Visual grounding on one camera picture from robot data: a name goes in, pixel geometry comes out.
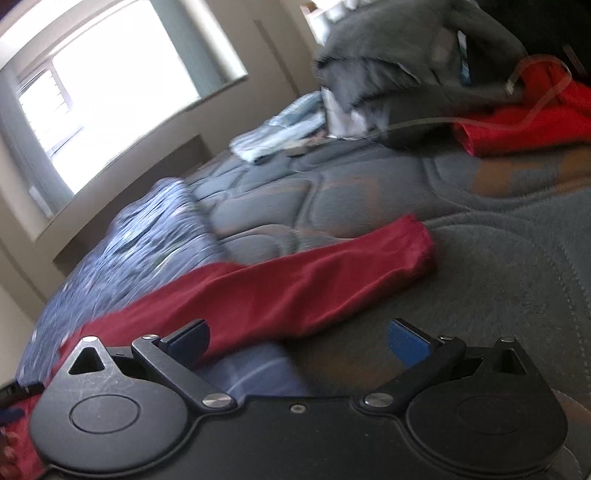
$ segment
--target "black clamp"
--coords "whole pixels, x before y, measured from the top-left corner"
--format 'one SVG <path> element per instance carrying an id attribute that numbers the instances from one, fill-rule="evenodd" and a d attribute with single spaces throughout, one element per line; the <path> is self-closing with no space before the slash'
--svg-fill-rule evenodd
<path id="1" fill-rule="evenodd" d="M 471 348 L 396 320 L 389 340 L 409 368 L 367 395 L 238 406 L 187 368 L 207 348 L 202 320 L 128 348 L 86 337 L 31 438 L 46 479 L 549 478 L 566 418 L 515 339 Z"/>

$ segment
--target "folded clothes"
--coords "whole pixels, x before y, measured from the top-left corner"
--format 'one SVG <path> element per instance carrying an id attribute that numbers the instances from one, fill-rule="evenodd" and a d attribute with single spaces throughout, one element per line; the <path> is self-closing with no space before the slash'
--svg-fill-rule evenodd
<path id="1" fill-rule="evenodd" d="M 591 141 L 591 88 L 572 81 L 535 118 L 523 126 L 535 104 L 567 73 L 556 64 L 538 62 L 527 67 L 521 78 L 525 83 L 524 103 L 504 106 L 492 115 L 474 115 L 472 120 L 491 127 L 467 123 L 454 124 L 454 133 L 470 155 L 501 155 L 536 148 Z M 493 125 L 502 125 L 500 129 Z"/>
<path id="2" fill-rule="evenodd" d="M 325 124 L 320 92 L 307 93 L 260 127 L 234 138 L 230 150 L 249 163 L 258 163 L 290 142 L 309 137 Z"/>

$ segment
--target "window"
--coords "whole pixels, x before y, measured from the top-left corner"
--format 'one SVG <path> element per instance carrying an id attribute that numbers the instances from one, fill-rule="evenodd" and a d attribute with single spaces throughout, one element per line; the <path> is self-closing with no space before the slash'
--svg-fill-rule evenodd
<path id="1" fill-rule="evenodd" d="M 71 35 L 22 86 L 25 116 L 72 192 L 228 81 L 194 25 L 187 41 L 182 8 L 178 0 L 119 6 Z"/>
<path id="2" fill-rule="evenodd" d="M 20 102 L 41 146 L 50 155 L 80 130 L 72 113 L 72 101 L 51 65 L 26 85 Z"/>

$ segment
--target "black lever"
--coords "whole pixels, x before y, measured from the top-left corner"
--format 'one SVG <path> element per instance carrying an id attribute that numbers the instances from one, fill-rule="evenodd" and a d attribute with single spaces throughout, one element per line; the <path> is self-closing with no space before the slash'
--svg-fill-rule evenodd
<path id="1" fill-rule="evenodd" d="M 194 331 L 193 329 L 194 325 L 191 324 L 190 330 Z M 174 390 L 191 407 L 201 413 L 222 412 L 236 407 L 237 403 L 234 398 L 220 392 L 218 388 L 180 365 L 175 359 L 157 347 L 161 341 L 158 335 L 144 335 L 131 344 L 134 357 L 156 377 L 159 383 Z"/>

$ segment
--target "bed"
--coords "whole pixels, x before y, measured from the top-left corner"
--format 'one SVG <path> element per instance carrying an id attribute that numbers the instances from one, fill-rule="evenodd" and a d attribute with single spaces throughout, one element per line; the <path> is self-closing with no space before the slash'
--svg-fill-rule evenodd
<path id="1" fill-rule="evenodd" d="M 289 344 L 300 374 L 323 395 L 388 381 L 402 371 L 385 336 L 395 317 L 469 345 L 515 336 L 560 392 L 571 421 L 565 455 L 577 459 L 569 478 L 585 478 L 590 173 L 590 146 L 481 160 L 444 133 L 414 150 L 343 140 L 301 157 L 279 153 L 258 166 L 225 153 L 188 181 L 220 244 L 247 264 L 416 214 L 436 242 L 437 271 L 374 309 Z"/>
<path id="2" fill-rule="evenodd" d="M 253 346 L 199 373 L 239 399 L 351 394 L 402 371 L 385 334 L 395 317 L 476 346 L 515 336 L 574 409 L 569 452 L 586 473 L 590 169 L 588 146 L 480 160 L 446 133 L 406 150 L 338 140 L 259 165 L 222 153 L 185 182 L 161 180 L 118 215 L 46 307 L 17 378 L 47 378 L 72 331 L 193 268 L 263 262 L 414 213 L 436 242 L 435 273 L 312 338 Z"/>

